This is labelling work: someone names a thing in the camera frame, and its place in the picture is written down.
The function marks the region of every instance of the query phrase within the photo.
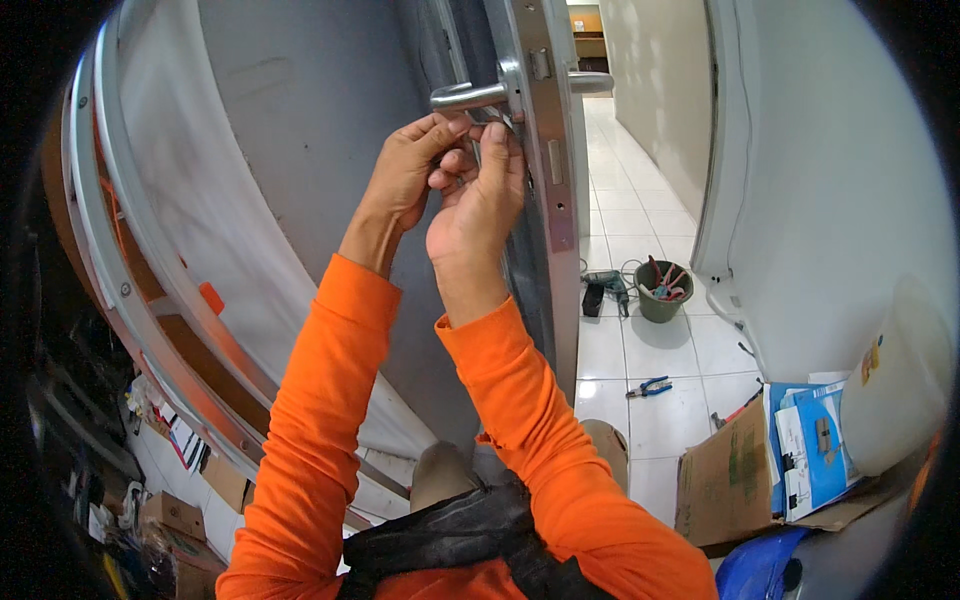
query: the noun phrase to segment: hand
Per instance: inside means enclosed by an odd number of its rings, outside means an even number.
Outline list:
[[[431,161],[469,129],[465,115],[451,118],[434,112],[392,133],[383,143],[339,254],[388,277],[400,236],[423,216]]]
[[[526,177],[523,152],[503,123],[474,127],[470,137],[480,142],[479,171],[468,153],[455,150],[428,180],[442,190],[444,203],[427,230],[426,250],[454,327],[493,312],[507,298],[500,256],[523,208]]]

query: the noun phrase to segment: door handle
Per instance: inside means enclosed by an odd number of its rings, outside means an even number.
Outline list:
[[[613,90],[613,76],[599,71],[570,71],[566,74],[570,91],[574,94],[592,94]]]
[[[499,82],[473,87],[470,82],[448,85],[433,90],[430,106],[434,110],[469,110],[492,107],[507,102],[507,85]]]

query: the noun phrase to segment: white container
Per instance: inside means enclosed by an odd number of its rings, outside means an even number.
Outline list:
[[[880,475],[933,436],[944,421],[954,364],[929,292],[915,276],[901,277],[840,400],[840,431],[860,472]]]

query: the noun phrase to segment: green bucket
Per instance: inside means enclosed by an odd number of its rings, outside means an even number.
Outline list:
[[[669,260],[657,261],[657,266],[660,267],[660,272],[664,275],[666,275],[666,272],[670,270],[673,264],[674,263]],[[670,274],[670,278],[674,279],[677,277],[678,269],[685,271],[686,275],[681,277],[675,287],[681,288],[686,294],[683,298],[671,300],[670,302],[650,298],[640,291],[641,283],[647,286],[647,289],[651,292],[657,288],[657,272],[654,271],[654,268],[649,262],[643,263],[634,271],[634,285],[636,286],[636,291],[640,294],[640,314],[643,315],[647,321],[652,321],[653,323],[666,323],[670,321],[674,315],[677,314],[677,311],[680,310],[680,307],[684,305],[684,302],[690,300],[690,297],[693,296],[693,277],[690,275],[688,269],[677,265],[673,273]]]

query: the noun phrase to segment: orange long-sleeve shirt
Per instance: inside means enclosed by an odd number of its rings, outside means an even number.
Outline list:
[[[400,292],[334,255],[290,356],[246,527],[217,597],[333,598],[353,451]],[[560,561],[618,598],[716,597],[704,554],[616,486],[574,419],[512,300],[473,323],[436,326],[488,442],[530,489],[537,531]],[[521,598],[506,564],[391,577],[377,598]]]

